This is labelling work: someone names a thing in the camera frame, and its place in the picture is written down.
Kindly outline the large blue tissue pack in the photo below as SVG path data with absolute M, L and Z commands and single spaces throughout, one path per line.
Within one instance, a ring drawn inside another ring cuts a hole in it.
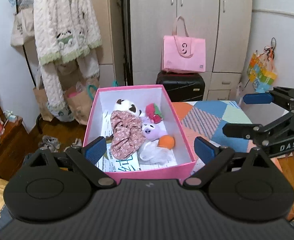
M 124 160 L 114 158 L 110 150 L 111 143 L 107 143 L 105 154 L 95 164 L 103 172 L 132 172 L 140 171 L 137 152 Z

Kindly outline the small white tissue pack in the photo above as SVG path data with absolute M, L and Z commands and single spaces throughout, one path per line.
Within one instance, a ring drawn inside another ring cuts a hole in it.
M 112 134 L 113 134 L 113 131 L 111 126 L 111 112 L 104 111 L 100 135 L 106 138 L 106 137 L 110 137 Z

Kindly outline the pink floral fabric scrunchie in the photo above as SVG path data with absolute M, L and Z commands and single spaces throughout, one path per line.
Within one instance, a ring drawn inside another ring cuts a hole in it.
M 141 119 L 129 112 L 113 111 L 111 126 L 113 131 L 111 153 L 118 160 L 131 156 L 145 141 Z

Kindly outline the orange soft ball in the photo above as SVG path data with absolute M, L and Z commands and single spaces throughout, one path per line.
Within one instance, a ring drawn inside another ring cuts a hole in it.
M 164 135 L 160 137 L 157 146 L 171 150 L 175 146 L 175 139 L 170 135 Z

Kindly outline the purple plush toy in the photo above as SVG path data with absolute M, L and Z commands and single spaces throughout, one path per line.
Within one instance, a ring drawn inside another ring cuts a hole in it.
M 160 127 L 157 124 L 152 124 L 149 122 L 144 122 L 142 124 L 142 132 L 143 132 L 143 136 L 148 141 L 155 141 L 167 135 L 167 132 L 160 129 Z

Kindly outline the pink strawberry plush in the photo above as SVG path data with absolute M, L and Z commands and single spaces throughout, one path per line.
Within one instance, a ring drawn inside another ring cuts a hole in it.
M 159 124 L 163 120 L 162 113 L 155 103 L 147 105 L 145 108 L 145 113 L 153 124 Z

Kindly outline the white brown plush ball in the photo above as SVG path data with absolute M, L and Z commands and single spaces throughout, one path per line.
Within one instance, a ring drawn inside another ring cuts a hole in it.
M 145 114 L 141 109 L 138 109 L 135 104 L 126 99 L 118 99 L 114 104 L 114 111 L 129 112 L 137 117 L 144 117 Z

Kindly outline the white fluffy soft item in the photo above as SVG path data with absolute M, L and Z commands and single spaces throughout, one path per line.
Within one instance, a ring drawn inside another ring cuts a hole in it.
M 137 151 L 140 164 L 164 165 L 176 161 L 172 150 L 159 147 L 158 141 L 145 141 Z

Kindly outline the colourful hanging paper bag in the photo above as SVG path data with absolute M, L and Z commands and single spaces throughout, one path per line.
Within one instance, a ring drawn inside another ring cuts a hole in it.
M 259 54 L 256 50 L 252 54 L 246 73 L 256 93 L 267 92 L 277 79 L 278 74 L 274 65 L 276 45 L 277 41 L 273 37 L 270 46 L 265 46 L 262 53 Z

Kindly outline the grey patterned slippers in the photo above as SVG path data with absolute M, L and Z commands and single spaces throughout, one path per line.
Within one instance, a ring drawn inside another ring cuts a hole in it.
M 42 150 L 49 149 L 51 152 L 58 152 L 61 147 L 61 142 L 59 142 L 58 138 L 50 137 L 48 135 L 44 135 L 42 140 L 39 142 L 38 147 Z M 82 140 L 76 138 L 76 140 L 65 147 L 64 151 L 69 148 L 81 148 L 82 147 Z

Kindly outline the brown paper bag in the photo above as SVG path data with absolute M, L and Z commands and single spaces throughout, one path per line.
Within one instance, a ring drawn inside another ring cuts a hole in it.
M 54 119 L 54 116 L 48 110 L 47 103 L 47 94 L 43 86 L 42 76 L 40 66 L 37 68 L 37 74 L 35 76 L 36 87 L 33 89 L 36 102 L 39 106 L 40 115 L 44 121 L 51 122 Z
M 94 84 L 99 88 L 99 80 L 96 77 L 87 80 L 97 80 Z M 87 80 L 76 81 L 64 94 L 75 120 L 81 125 L 87 125 L 93 103 L 86 92 Z

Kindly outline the wooden side cabinet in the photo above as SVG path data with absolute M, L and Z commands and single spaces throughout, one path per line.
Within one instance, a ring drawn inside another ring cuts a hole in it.
M 28 139 L 21 117 L 6 124 L 4 134 L 0 136 L 0 178 L 10 180 L 20 169 L 30 150 Z

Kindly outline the black suitcase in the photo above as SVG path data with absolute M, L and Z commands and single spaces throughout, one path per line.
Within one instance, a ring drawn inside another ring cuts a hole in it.
M 157 85 L 163 85 L 172 102 L 202 101 L 205 82 L 197 73 L 167 73 L 157 75 Z

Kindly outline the pink tote bag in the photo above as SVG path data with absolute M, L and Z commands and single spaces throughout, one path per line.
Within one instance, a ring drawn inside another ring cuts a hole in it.
M 206 71 L 206 41 L 190 37 L 186 25 L 184 36 L 177 35 L 177 24 L 185 22 L 178 16 L 172 34 L 163 37 L 161 70 L 174 73 L 203 73 Z

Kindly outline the cream knitted hanging cardigan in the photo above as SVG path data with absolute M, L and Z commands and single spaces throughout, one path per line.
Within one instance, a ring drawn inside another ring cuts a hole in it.
M 96 48 L 101 34 L 91 0 L 34 0 L 34 31 L 39 70 L 48 109 L 66 109 L 58 68 L 78 64 L 85 80 L 98 79 Z

